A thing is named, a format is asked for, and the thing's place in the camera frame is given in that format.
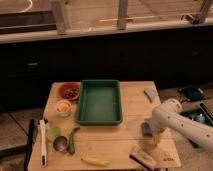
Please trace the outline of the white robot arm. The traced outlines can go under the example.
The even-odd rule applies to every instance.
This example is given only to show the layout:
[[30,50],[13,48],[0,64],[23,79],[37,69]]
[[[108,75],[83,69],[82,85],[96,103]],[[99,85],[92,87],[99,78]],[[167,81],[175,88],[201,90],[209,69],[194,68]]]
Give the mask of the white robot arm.
[[160,135],[166,128],[170,128],[205,150],[213,152],[213,127],[183,117],[181,112],[182,105],[174,98],[155,107],[148,119],[153,134]]

